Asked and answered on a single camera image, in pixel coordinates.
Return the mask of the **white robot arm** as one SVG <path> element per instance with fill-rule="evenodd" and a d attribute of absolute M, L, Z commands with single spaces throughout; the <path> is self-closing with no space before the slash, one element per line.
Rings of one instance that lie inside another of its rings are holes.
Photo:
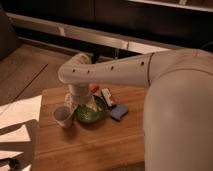
<path fill-rule="evenodd" d="M 58 70 L 72 101 L 89 100 L 88 85 L 146 87 L 146 171 L 213 171 L 213 54 L 179 49 L 93 64 L 85 54 Z"/>

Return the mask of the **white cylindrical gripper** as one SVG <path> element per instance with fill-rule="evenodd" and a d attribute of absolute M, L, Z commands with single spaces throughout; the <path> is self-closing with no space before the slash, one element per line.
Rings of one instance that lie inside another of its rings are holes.
<path fill-rule="evenodd" d="M 69 92 L 65 95 L 64 105 L 67 106 L 71 112 L 74 112 L 78 106 L 86 106 L 95 112 L 98 111 L 97 104 L 88 84 L 69 84 L 68 89 Z"/>

